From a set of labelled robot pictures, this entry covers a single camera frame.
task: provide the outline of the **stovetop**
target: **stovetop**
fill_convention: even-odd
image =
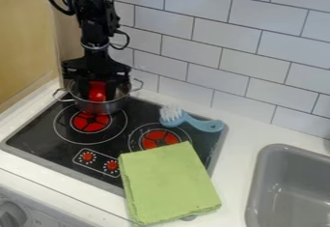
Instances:
[[[107,184],[123,188],[120,154],[183,141],[190,141],[208,168],[221,145],[221,132],[205,133],[188,124],[165,128],[158,123],[159,108],[129,98],[123,110],[94,116],[80,112],[74,104],[55,102],[5,141],[2,149],[102,188]]]

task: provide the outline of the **green cloth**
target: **green cloth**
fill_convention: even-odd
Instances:
[[[221,206],[189,142],[122,154],[119,165],[131,218],[140,225],[208,213]]]

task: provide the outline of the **cabinet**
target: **cabinet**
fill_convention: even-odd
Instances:
[[[0,0],[0,113],[58,73],[47,0]]]

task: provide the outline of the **gray sink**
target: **gray sink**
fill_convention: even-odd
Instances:
[[[248,227],[330,227],[330,157],[288,145],[262,149],[245,219]]]

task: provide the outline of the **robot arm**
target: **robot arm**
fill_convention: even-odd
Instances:
[[[104,100],[113,99],[119,84],[129,84],[130,67],[114,61],[108,55],[108,46],[124,49],[129,36],[119,30],[120,18],[115,11],[114,0],[63,0],[68,7],[61,8],[54,0],[48,0],[58,11],[67,15],[76,14],[81,28],[81,45],[85,50],[82,58],[62,63],[64,79],[74,80],[81,97],[91,99],[93,85],[104,85]],[[126,45],[116,47],[109,38],[115,34],[126,36]]]

